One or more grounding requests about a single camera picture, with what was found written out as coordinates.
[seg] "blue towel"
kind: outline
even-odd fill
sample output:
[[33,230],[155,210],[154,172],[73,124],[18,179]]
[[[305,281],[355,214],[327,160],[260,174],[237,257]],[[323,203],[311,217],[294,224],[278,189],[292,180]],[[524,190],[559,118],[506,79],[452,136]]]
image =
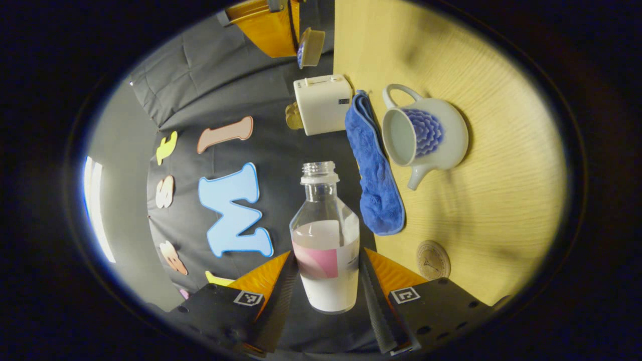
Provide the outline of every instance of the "blue towel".
[[380,236],[401,231],[406,212],[390,163],[381,151],[381,133],[374,120],[370,99],[358,91],[345,115],[345,129],[361,174],[363,222]]

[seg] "teapot spout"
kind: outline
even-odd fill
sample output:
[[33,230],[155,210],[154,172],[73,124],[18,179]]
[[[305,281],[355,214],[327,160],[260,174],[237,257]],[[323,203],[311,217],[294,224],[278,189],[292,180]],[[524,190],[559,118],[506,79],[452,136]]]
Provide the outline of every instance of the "teapot spout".
[[433,169],[435,169],[435,167],[430,164],[422,164],[419,166],[412,167],[412,174],[410,175],[408,188],[416,191],[421,180],[426,176],[428,172],[430,172]]

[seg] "light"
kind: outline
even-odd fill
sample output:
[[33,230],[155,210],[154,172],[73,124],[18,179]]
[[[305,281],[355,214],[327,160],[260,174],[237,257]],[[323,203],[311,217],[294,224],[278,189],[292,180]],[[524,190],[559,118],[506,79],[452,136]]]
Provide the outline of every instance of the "light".
[[103,226],[103,215],[100,210],[100,185],[103,178],[103,165],[94,162],[91,157],[87,157],[85,162],[85,203],[87,205],[87,212],[89,213],[89,220],[94,227],[94,232],[98,238],[100,248],[103,249],[107,260],[115,263],[114,254],[109,243],[107,243],[107,235]]

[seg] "wooden table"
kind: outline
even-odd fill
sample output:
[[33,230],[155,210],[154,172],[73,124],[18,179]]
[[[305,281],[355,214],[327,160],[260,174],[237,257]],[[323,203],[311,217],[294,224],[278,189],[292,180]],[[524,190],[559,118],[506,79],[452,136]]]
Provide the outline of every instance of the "wooden table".
[[[443,13],[398,0],[336,0],[334,73],[368,92],[377,120],[385,85],[407,85],[460,109],[464,161],[434,170],[417,191],[392,164],[407,224],[378,251],[416,272],[424,240],[444,246],[450,278],[493,304],[514,295],[546,255],[566,197],[566,163],[546,100],[511,59]],[[392,93],[400,105],[411,98]]]

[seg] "plastic bottle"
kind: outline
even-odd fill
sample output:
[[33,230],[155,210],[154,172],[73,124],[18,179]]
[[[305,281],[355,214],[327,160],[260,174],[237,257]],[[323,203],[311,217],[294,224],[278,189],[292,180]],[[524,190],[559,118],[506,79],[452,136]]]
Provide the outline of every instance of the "plastic bottle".
[[303,165],[306,201],[290,234],[310,305],[319,312],[349,311],[359,276],[359,218],[336,194],[334,162]]

